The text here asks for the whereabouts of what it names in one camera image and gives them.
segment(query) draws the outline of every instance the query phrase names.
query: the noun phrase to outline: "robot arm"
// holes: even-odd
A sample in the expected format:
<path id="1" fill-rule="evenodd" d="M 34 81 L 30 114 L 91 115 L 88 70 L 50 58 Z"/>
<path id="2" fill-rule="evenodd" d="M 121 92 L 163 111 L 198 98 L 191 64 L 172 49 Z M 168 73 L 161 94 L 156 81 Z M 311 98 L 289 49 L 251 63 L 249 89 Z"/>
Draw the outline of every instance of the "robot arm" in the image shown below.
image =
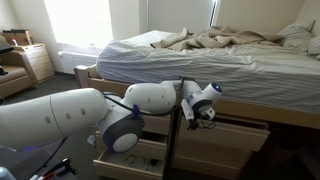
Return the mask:
<path id="1" fill-rule="evenodd" d="M 107 148 L 124 152 L 141 135 L 144 122 L 139 112 L 150 115 L 169 112 L 180 88 L 180 81 L 135 84 L 127 89 L 123 99 L 88 88 L 0 106 L 0 144 L 27 151 L 96 123 Z M 202 91 L 194 81 L 186 81 L 182 91 L 192 110 L 210 114 L 207 112 L 211 105 L 221 96 L 219 89 L 209 84 Z"/>

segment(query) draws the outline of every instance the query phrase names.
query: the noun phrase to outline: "gray mattress cover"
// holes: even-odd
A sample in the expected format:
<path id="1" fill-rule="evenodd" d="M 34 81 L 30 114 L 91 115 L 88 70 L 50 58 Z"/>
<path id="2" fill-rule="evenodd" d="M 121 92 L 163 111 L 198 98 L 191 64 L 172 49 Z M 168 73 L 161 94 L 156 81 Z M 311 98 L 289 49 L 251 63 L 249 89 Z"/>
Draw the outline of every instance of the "gray mattress cover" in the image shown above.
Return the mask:
<path id="1" fill-rule="evenodd" d="M 150 43 L 171 33 L 151 31 L 113 41 L 97 59 L 107 80 L 144 83 L 195 78 L 215 82 L 226 98 L 320 113 L 320 61 L 305 52 L 260 44 L 173 51 Z"/>

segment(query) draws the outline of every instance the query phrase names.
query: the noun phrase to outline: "under-bed drawer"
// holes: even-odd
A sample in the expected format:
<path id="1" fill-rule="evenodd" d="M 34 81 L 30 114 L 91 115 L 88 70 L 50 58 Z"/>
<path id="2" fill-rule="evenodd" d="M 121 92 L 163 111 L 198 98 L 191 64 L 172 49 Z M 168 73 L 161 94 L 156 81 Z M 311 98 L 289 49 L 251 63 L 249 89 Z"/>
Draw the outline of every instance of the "under-bed drawer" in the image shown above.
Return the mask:
<path id="1" fill-rule="evenodd" d="M 200 161 L 197 159 L 192 159 L 189 157 L 183 157 L 178 155 L 176 155 L 174 158 L 173 167 L 199 172 L 207 175 L 223 177 L 226 179 L 235 179 L 239 173 L 239 168 L 217 163 L 210 163 L 206 161 Z"/>
<path id="2" fill-rule="evenodd" d="M 143 131 L 153 132 L 158 134 L 169 134 L 170 116 L 143 116 L 144 127 Z"/>
<path id="3" fill-rule="evenodd" d="M 251 152 L 233 147 L 179 138 L 175 155 L 241 168 L 248 160 Z"/>
<path id="4" fill-rule="evenodd" d="M 124 153 L 108 153 L 93 161 L 96 173 L 115 179 L 160 180 L 164 162 Z"/>
<path id="5" fill-rule="evenodd" d="M 96 131 L 95 139 L 98 153 L 101 153 L 106 148 L 102 142 L 99 131 Z M 125 153 L 164 161 L 167 153 L 167 136 L 150 132 L 142 132 L 138 143 Z"/>
<path id="6" fill-rule="evenodd" d="M 179 139 L 217 144 L 247 151 L 259 151 L 266 141 L 269 131 L 255 123 L 229 121 L 215 118 L 212 129 L 187 130 L 188 122 L 181 121 Z"/>

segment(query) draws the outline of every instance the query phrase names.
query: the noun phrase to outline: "window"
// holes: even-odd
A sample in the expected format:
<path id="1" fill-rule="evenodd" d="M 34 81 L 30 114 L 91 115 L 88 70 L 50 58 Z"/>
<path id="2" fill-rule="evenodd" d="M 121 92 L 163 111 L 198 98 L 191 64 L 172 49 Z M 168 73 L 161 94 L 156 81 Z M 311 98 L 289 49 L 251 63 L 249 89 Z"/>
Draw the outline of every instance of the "window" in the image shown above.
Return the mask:
<path id="1" fill-rule="evenodd" d="M 58 43 L 104 47 L 112 40 L 108 0 L 45 0 Z"/>

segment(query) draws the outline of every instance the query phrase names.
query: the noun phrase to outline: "blanket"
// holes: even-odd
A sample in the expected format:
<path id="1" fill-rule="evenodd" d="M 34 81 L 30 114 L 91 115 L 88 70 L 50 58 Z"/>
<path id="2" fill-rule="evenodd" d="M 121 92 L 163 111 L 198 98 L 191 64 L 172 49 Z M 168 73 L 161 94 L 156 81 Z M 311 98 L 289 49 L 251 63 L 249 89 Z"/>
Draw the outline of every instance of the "blanket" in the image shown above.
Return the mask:
<path id="1" fill-rule="evenodd" d="M 230 44 L 267 44 L 277 45 L 281 35 L 258 33 L 254 31 L 236 31 L 228 26 L 212 26 L 198 33 L 190 33 L 187 28 L 166 39 L 150 44 L 154 48 L 174 50 L 193 48 L 222 48 Z"/>

